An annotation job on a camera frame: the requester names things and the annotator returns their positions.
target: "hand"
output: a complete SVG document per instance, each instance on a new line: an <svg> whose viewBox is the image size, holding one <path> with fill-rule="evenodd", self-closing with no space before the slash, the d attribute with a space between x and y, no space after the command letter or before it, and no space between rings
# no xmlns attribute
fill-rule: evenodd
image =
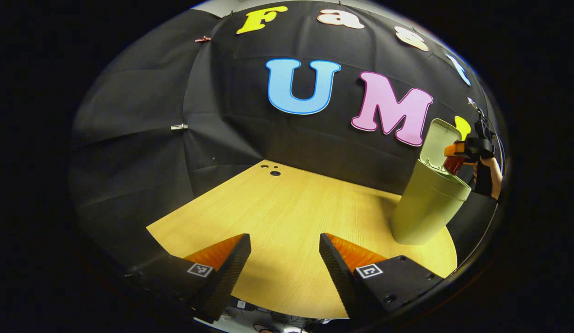
<svg viewBox="0 0 574 333"><path fill-rule="evenodd" d="M479 163L482 163L482 165L489 167L491 169L491 181L493 183L491 196L495 199L499 199L499 194L501 194L501 182L503 181L503 175L501 175L501 169L499 169L499 164L497 163L497 160L494 157L485 159L481 157L480 161L474 164L475 182L477 181L476 177Z"/></svg>

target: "yellow wooden tabletop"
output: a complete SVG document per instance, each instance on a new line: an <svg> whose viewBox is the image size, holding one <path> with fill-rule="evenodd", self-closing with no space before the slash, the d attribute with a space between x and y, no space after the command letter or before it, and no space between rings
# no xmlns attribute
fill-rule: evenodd
<svg viewBox="0 0 574 333"><path fill-rule="evenodd" d="M252 252L232 295L283 314L347 318L319 254L322 232L387 258L405 255L443 278L456 269L456 250L446 228L421 246L393 240L388 218L399 199L263 160L147 229L181 258L247 233Z"/></svg>

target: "metal clip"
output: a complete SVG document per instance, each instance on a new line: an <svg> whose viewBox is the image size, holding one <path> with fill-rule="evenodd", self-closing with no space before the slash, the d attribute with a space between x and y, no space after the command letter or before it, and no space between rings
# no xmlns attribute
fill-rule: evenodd
<svg viewBox="0 0 574 333"><path fill-rule="evenodd" d="M199 43L199 42L208 42L209 40L211 40L210 37L203 36L203 38L195 39L194 41L197 42L197 43Z"/></svg>
<svg viewBox="0 0 574 333"><path fill-rule="evenodd" d="M185 130L188 129L187 124L174 125L170 127L171 130Z"/></svg>
<svg viewBox="0 0 574 333"><path fill-rule="evenodd" d="M232 16L232 15L234 15L234 11L231 11L231 13L229 13L229 14L227 14L226 16L223 16L222 18L220 18L219 21L221 21L222 19L225 19L225 18L228 17L228 16Z"/></svg>

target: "blue letter u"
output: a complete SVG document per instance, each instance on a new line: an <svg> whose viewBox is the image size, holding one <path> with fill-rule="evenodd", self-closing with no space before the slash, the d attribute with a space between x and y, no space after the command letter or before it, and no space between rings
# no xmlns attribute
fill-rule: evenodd
<svg viewBox="0 0 574 333"><path fill-rule="evenodd" d="M312 61L316 70L314 95L309 99L296 99L291 93L293 72L301 63L295 59L273 59L266 62L268 76L268 100L281 111L293 114L313 114L322 111L330 101L332 79L340 65L331 61Z"/></svg>

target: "green trash can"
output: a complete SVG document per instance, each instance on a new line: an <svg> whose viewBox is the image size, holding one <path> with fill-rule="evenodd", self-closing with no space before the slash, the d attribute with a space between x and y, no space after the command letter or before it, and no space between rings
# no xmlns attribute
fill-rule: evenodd
<svg viewBox="0 0 574 333"><path fill-rule="evenodd" d="M443 167L445 148L461 139L456 127L441 119L431 122L410 182L390 219L397 243L425 244L448 224L470 194L472 189Z"/></svg>

